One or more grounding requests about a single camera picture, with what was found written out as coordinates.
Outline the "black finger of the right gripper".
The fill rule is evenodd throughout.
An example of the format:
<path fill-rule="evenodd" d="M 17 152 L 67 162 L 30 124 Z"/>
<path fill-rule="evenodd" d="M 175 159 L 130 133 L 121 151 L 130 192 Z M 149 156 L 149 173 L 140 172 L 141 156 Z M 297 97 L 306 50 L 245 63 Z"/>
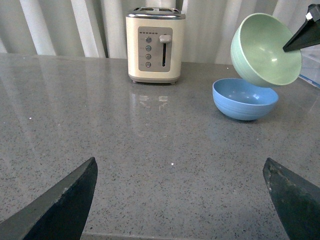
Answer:
<path fill-rule="evenodd" d="M 308 6 L 305 22 L 283 46 L 285 52 L 296 51 L 320 44 L 320 5 Z"/>

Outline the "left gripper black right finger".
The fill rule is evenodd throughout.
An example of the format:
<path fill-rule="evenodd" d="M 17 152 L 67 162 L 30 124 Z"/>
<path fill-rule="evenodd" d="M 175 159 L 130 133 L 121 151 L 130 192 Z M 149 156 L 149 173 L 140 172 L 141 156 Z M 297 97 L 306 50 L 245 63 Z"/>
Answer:
<path fill-rule="evenodd" d="M 320 238 L 320 188 L 272 158 L 263 177 L 277 215 L 291 240 Z"/>

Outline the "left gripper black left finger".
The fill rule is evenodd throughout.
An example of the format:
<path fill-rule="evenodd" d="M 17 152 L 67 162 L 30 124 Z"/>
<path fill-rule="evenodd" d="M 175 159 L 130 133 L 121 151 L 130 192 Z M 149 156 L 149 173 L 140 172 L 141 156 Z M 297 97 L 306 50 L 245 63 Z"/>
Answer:
<path fill-rule="evenodd" d="M 0 224 L 2 240 L 79 240 L 97 183 L 94 157 Z"/>

